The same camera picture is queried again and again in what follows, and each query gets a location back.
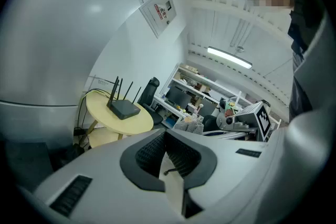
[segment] dark jacket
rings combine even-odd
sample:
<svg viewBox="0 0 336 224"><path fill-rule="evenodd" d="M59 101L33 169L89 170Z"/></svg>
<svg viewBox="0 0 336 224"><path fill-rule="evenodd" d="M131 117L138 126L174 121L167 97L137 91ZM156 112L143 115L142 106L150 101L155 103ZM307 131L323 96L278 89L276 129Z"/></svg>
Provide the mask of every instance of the dark jacket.
<svg viewBox="0 0 336 224"><path fill-rule="evenodd" d="M290 13L291 24L288 35L293 39L293 72L304 61L303 54L313 40L323 16L323 4L320 0L295 0ZM311 110L310 101L300 84L293 78L292 95L289 104L289 121L295 116Z"/></svg>

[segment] desk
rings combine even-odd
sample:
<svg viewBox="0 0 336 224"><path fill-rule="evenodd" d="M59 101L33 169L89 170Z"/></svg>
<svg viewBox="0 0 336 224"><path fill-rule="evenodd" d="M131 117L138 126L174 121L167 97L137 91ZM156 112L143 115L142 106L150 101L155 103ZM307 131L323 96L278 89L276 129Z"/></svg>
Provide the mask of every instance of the desk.
<svg viewBox="0 0 336 224"><path fill-rule="evenodd" d="M164 100L160 96L158 96L158 95L155 94L153 101L156 102L156 103L158 103L158 104L160 104L165 109L167 109L168 111L170 111L174 115L176 115L178 117L178 121L177 122L179 122L179 121L181 121L181 120L183 120L185 118L185 115L183 113L181 113L179 110L173 108L171 105L165 103ZM166 127L170 128L170 129L172 128L169 124L165 123L164 120L162 121L162 124L165 125Z"/></svg>
<svg viewBox="0 0 336 224"><path fill-rule="evenodd" d="M112 132L107 128L96 128L89 134L89 142L92 148L117 141L118 133Z"/></svg>
<svg viewBox="0 0 336 224"><path fill-rule="evenodd" d="M134 103L139 109L140 113L125 120L120 120L111 110L106 106L108 98L98 93L90 93L86 96L86 106L88 111L95 119L88 130L88 134L92 132L97 123L101 123L112 134L118 134L118 140L125 135L136 135L147 132L153 127L153 119L150 114L140 106Z"/></svg>

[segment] white ceiling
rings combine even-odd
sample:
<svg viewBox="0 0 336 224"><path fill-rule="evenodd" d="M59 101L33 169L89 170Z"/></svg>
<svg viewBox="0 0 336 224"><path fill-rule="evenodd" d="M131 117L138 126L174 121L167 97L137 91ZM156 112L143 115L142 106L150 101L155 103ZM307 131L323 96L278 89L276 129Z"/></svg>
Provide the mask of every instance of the white ceiling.
<svg viewBox="0 0 336 224"><path fill-rule="evenodd" d="M232 64L209 55L207 47L248 60L253 67L246 70L247 76L254 80L255 74L248 73L259 75L258 84L264 80L261 84L268 92L281 91L278 99L288 105L293 77L291 40L287 35L290 10L265 13L248 6L245 0L194 0L192 11L190 54L206 57L214 64L222 62L223 71ZM237 52L237 46L245 51Z"/></svg>

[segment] cardboard box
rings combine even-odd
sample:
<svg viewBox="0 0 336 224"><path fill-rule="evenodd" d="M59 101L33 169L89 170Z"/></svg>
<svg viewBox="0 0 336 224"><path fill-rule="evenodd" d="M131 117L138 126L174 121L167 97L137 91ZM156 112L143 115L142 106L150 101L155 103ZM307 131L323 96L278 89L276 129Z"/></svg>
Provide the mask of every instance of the cardboard box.
<svg viewBox="0 0 336 224"><path fill-rule="evenodd" d="M198 108L200 106L200 103L202 102L202 100L203 100L202 98L198 98L197 101L195 102L194 106Z"/></svg>
<svg viewBox="0 0 336 224"><path fill-rule="evenodd" d="M202 85L199 89L200 92L204 92L206 90L207 86Z"/></svg>
<svg viewBox="0 0 336 224"><path fill-rule="evenodd" d="M180 67L183 67L183 68L185 68L185 69L188 69L189 71L191 71L191 72L194 72L195 74L197 74L198 73L198 71L197 71L197 68L194 68L194 67L191 67L191 66L188 66L188 65L180 65Z"/></svg>
<svg viewBox="0 0 336 224"><path fill-rule="evenodd" d="M181 78L181 73L180 72L176 72L174 79L180 79Z"/></svg>

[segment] black cable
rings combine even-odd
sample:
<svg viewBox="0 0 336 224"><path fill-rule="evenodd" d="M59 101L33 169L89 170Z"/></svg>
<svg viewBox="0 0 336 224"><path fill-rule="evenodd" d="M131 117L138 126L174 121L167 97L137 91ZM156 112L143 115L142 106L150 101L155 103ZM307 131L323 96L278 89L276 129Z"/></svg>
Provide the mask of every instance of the black cable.
<svg viewBox="0 0 336 224"><path fill-rule="evenodd" d="M88 93L91 92L91 91L99 91L99 92L103 93L107 98L110 98L110 97L107 96L105 93L111 95L109 92L107 92L107 91L105 91L105 90L102 90L102 89L98 89L98 88L91 89L91 90L87 91L87 92L85 93L85 95L88 94ZM85 99L85 104L86 104L86 96L82 99L82 102L80 103L79 112L78 112L78 118L77 118L77 127L75 127L75 129L81 129L81 130L84 130L84 129L83 129L83 125L84 125L85 116L86 116L86 114L87 114L87 112L88 112L88 109L87 109L87 108L86 108L86 111L85 111L85 114L84 114L84 117L83 117L82 126L79 127L80 110L81 110L81 108L82 108L84 99ZM83 139L83 136L84 136L84 135L82 135L81 138L78 140L78 144L79 144L79 145L80 145L80 142L81 142L82 139ZM88 145L88 143L89 143L89 138L88 138L88 135L86 134L86 132L85 132L85 136L86 136L86 138L88 139L88 142L86 143L86 145L85 145L84 147L86 147L86 146Z"/></svg>
<svg viewBox="0 0 336 224"><path fill-rule="evenodd" d="M85 120L85 116L86 116L87 112L88 112L88 108L86 107L86 111L85 111L85 114L84 114L84 117L83 117L83 121L82 121L82 129L83 129L83 124L84 124L84 120Z"/></svg>
<svg viewBox="0 0 336 224"><path fill-rule="evenodd" d="M83 101L84 101L84 98L83 98L83 100L82 100L82 102L80 104L79 111L78 111L77 129L79 129L79 114L80 114L80 110L81 110L82 105L83 105Z"/></svg>

